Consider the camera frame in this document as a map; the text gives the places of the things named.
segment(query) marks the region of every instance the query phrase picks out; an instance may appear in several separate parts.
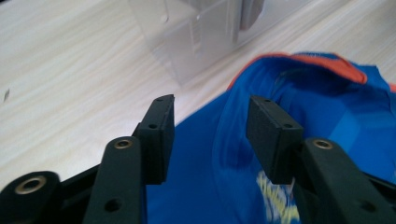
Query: orange trim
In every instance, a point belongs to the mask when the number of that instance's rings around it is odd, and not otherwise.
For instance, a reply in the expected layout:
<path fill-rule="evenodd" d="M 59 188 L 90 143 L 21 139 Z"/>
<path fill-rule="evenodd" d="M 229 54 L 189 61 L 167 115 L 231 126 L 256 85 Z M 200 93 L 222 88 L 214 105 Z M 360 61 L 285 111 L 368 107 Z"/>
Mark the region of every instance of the orange trim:
<path fill-rule="evenodd" d="M 349 79 L 351 81 L 360 83 L 360 84 L 365 84 L 367 82 L 367 76 L 360 71 L 359 69 L 355 68 L 348 60 L 340 57 L 337 54 L 334 54 L 335 56 L 338 57 L 338 59 L 329 59 L 329 58 L 324 58 L 324 57 L 313 57 L 309 55 L 289 55 L 286 53 L 270 53 L 270 54 L 264 54 L 256 57 L 252 61 L 250 61 L 245 67 L 239 72 L 239 74 L 233 79 L 231 82 L 230 86 L 228 89 L 230 89 L 235 81 L 238 79 L 238 77 L 244 72 L 250 65 L 258 61 L 259 59 L 262 58 L 289 58 L 294 61 L 302 62 L 302 63 L 310 63 L 314 65 L 319 65 L 322 67 L 325 67 L 331 71 L 333 71 L 335 74 L 337 74 L 340 77 L 344 77 L 346 79 Z"/>
<path fill-rule="evenodd" d="M 396 92 L 396 84 L 389 83 L 390 91 Z"/>

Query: table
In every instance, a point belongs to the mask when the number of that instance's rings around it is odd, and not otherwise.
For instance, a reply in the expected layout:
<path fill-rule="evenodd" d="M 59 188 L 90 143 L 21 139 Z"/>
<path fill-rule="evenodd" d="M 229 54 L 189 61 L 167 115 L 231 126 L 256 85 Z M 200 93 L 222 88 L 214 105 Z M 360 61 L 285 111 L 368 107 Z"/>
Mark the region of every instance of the table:
<path fill-rule="evenodd" d="M 180 85 L 151 54 L 127 0 L 0 5 L 0 188 L 50 170 L 62 180 L 100 162 L 153 99 L 176 96 L 176 122 L 272 51 L 337 52 L 396 82 L 396 1 L 314 0 Z"/>

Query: transparent plastic box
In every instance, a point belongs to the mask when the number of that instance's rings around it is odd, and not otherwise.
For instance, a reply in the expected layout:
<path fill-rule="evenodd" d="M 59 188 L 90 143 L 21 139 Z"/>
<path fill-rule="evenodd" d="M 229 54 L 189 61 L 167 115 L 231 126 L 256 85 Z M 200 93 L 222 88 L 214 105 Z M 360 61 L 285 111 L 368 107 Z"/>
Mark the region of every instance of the transparent plastic box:
<path fill-rule="evenodd" d="M 130 0 L 154 55 L 183 84 L 312 0 Z"/>

